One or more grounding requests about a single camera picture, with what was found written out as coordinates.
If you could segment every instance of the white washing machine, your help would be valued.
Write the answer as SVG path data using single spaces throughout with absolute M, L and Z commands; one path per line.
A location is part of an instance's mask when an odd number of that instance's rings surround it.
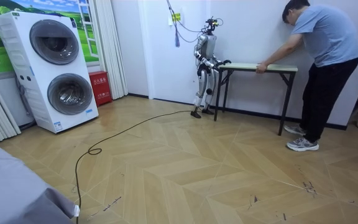
M 0 36 L 40 127 L 58 133 L 99 115 L 75 21 L 8 12 Z

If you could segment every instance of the man's hand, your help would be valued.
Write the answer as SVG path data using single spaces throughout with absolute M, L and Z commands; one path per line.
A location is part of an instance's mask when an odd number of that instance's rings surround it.
M 258 74 L 263 74 L 266 72 L 267 69 L 266 63 L 262 62 L 261 64 L 259 64 L 258 66 L 256 66 L 256 73 Z

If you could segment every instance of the red box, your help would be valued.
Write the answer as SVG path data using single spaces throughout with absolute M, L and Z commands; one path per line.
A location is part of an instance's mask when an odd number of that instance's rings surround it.
M 107 72 L 91 72 L 89 77 L 92 83 L 96 106 L 112 102 Z

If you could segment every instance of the blue sky mural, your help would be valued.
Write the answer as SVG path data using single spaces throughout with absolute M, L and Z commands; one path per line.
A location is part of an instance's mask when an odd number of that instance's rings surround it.
M 77 0 L 12 0 L 24 7 L 47 9 L 51 11 L 80 12 Z

